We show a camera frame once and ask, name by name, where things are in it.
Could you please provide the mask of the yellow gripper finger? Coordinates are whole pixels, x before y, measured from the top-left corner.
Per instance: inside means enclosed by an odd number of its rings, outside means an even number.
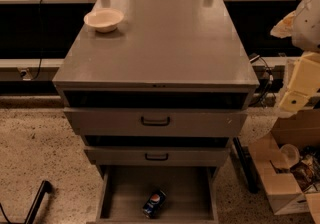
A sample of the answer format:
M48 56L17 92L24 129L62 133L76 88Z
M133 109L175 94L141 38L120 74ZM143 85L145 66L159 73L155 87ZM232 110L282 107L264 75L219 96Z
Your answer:
M305 51L298 59L289 59L286 63L278 108L283 112L296 113L319 89L320 54Z

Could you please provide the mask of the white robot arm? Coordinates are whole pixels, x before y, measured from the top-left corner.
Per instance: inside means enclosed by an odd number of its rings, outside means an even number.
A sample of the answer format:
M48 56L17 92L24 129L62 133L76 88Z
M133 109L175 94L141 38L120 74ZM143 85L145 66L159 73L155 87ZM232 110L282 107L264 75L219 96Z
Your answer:
M278 116L290 117L320 89L320 0L302 0L270 34L290 37L292 44L303 51L296 61L287 62L284 85L276 99Z

